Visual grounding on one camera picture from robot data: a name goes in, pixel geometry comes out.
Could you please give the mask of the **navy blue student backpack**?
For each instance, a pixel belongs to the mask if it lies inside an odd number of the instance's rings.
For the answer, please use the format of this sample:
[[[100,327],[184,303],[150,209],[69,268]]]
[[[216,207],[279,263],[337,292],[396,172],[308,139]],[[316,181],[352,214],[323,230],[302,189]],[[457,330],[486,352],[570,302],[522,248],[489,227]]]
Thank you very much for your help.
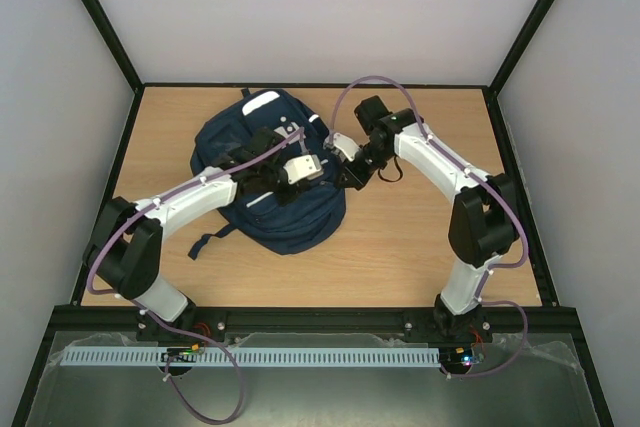
[[[324,147],[329,131],[301,100],[282,89],[243,89],[239,101],[208,120],[194,139],[192,173],[227,170],[257,159],[296,130],[278,153],[233,174],[234,201],[219,208],[224,238],[239,231],[279,255],[311,249],[329,238],[346,214],[346,194],[336,187],[338,160]]]

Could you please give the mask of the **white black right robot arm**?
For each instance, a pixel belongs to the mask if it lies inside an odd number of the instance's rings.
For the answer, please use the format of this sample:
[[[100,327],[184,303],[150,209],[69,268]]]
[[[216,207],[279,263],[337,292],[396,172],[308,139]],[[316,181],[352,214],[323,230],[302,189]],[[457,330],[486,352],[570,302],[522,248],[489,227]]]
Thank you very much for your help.
[[[416,107],[393,113],[373,96],[354,110],[367,135],[365,144],[331,130],[326,147],[339,157],[337,184],[360,190],[388,162],[404,160],[436,186],[451,204],[448,241],[454,264],[434,304],[439,334],[455,339],[466,332],[483,302],[482,292],[516,241],[527,240],[516,214],[517,195],[506,174],[491,175],[444,144]]]

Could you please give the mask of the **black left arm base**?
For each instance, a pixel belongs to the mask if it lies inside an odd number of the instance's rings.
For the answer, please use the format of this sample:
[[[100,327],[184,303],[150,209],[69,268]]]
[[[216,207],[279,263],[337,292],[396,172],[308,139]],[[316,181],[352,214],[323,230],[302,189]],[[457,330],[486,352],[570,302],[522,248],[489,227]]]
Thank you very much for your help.
[[[210,339],[223,344],[229,310],[221,307],[198,307],[191,299],[185,310],[172,322],[135,302],[138,308],[137,339],[156,342],[165,348],[159,370],[168,378],[187,373],[198,356],[214,350]]]

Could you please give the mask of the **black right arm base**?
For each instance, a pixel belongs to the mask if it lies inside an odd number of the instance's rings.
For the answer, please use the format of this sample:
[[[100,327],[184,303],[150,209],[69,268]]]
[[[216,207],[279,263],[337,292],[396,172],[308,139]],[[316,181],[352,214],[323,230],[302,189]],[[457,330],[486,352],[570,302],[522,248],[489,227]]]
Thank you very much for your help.
[[[454,315],[441,295],[432,307],[408,308],[402,316],[407,343],[427,344],[438,350],[440,370],[445,375],[465,376],[483,363],[492,343],[492,330],[482,307]]]

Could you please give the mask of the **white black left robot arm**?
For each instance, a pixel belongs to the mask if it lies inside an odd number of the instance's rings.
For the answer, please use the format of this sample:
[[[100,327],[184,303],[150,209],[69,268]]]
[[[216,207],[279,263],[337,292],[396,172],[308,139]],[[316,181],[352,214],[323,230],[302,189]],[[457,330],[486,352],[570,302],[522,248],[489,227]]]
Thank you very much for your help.
[[[302,168],[294,161],[263,174],[261,168],[294,142],[304,142],[300,127],[289,136],[264,129],[260,137],[276,141],[272,147],[244,162],[231,160],[208,166],[192,179],[150,198],[129,202],[122,197],[105,205],[85,250],[89,267],[85,289],[96,296],[124,298],[138,309],[173,323],[187,310],[188,297],[160,273],[163,244],[173,234],[204,214],[227,207],[240,193],[240,174],[254,174],[273,191],[279,184],[293,186],[312,173],[315,164],[304,155]]]

